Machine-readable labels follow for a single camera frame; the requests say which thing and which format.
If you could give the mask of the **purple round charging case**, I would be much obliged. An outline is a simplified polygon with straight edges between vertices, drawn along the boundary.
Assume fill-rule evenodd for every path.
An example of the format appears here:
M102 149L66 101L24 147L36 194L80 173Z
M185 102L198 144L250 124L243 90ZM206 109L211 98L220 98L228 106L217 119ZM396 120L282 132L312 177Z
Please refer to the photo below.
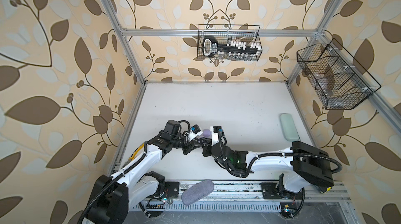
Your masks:
M211 133L211 131L209 129L204 129L203 130L203 137L211 138L211 136L212 136L212 133Z

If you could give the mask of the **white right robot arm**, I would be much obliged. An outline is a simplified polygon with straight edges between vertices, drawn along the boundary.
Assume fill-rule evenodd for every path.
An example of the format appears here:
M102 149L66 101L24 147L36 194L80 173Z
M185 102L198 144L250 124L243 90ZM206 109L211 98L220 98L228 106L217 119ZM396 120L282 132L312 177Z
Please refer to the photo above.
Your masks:
M301 141L281 151L257 153L233 151L224 140L213 142L202 137L199 142L205 157L212 156L216 164L236 178L265 170L281 171L279 193L298 193L308 185L329 188L334 185L333 175L342 171L342 164L314 146Z

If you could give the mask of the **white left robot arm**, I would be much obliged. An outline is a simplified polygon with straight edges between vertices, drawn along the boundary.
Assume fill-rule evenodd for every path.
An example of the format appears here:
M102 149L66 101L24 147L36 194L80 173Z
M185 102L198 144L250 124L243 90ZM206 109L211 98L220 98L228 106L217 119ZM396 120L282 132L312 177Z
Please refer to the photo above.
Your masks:
M188 125L184 133L181 132L182 123ZM165 193L165 178L150 169L173 149L181 149L185 154L196 149L196 142L202 134L198 125L169 120L163 130L137 149L137 155L123 168L109 177L98 178L77 223L124 223L132 207L148 196Z

